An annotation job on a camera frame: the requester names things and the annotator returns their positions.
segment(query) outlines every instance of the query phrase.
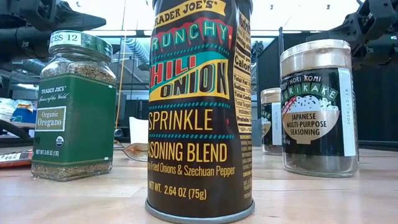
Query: rice bowl illustration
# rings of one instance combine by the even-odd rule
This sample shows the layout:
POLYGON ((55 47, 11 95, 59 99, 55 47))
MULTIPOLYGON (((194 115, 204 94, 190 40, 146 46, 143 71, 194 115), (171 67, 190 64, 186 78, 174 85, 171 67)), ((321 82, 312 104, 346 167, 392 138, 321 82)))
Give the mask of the rice bowl illustration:
POLYGON ((311 95, 293 97, 282 108, 284 129, 297 144, 311 144, 327 134, 339 115, 339 108, 329 100, 311 95))
POLYGON ((271 122, 267 118, 262 117, 261 126, 262 126, 262 137, 264 137, 271 128, 271 122))

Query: price tag sticker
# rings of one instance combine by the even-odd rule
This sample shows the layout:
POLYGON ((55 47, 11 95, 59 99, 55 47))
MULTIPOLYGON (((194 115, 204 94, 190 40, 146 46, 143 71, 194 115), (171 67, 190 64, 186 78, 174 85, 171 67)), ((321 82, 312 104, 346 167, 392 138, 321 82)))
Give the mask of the price tag sticker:
POLYGON ((81 45, 81 33, 57 32, 51 35, 50 47, 60 44, 81 45))
POLYGON ((21 153, 10 153, 10 154, 4 154, 0 155, 0 162, 11 162, 11 161, 17 161, 19 160, 19 157, 21 156, 21 153))

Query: cylindrical spice canister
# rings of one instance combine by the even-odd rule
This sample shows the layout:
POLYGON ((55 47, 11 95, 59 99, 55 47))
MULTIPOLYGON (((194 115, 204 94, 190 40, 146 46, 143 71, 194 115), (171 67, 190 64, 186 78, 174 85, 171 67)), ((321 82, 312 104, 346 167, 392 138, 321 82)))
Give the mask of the cylindrical spice canister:
POLYGON ((251 197, 249 0, 155 0, 146 209, 175 223, 229 223, 251 197))
POLYGON ((286 50, 280 60, 285 168, 321 177, 353 176, 358 140, 349 44, 307 42, 286 50))
POLYGON ((112 169, 116 77, 112 45, 93 35, 60 30, 42 70, 32 174, 73 180, 112 169))
POLYGON ((280 88, 261 91, 262 151, 272 156, 282 155, 282 117, 280 88))

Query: wooden tabletop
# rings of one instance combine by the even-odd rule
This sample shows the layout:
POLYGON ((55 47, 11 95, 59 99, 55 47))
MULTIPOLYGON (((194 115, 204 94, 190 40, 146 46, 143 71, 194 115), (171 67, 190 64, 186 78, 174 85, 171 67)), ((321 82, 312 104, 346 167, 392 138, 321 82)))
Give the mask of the wooden tabletop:
MULTIPOLYGON (((256 211, 238 223, 398 223, 398 153, 361 150, 349 179, 291 174, 278 156, 253 151, 256 211)), ((166 223, 144 208, 145 162, 115 152, 110 174, 71 182, 0 170, 0 223, 166 223)))

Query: glass jar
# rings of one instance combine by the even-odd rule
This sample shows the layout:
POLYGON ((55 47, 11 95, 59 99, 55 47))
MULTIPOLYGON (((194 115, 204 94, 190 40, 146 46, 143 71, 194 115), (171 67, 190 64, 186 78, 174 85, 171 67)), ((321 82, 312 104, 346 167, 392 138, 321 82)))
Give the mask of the glass jar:
POLYGON ((280 88, 261 91, 262 152, 282 155, 282 118, 280 117, 280 88))
POLYGON ((51 35, 53 59, 42 70, 32 174, 58 181, 112 169, 116 76, 112 45, 93 35, 51 35))
POLYGON ((358 138, 351 48, 317 40, 286 50, 281 61, 284 165, 320 177, 351 177, 358 138))

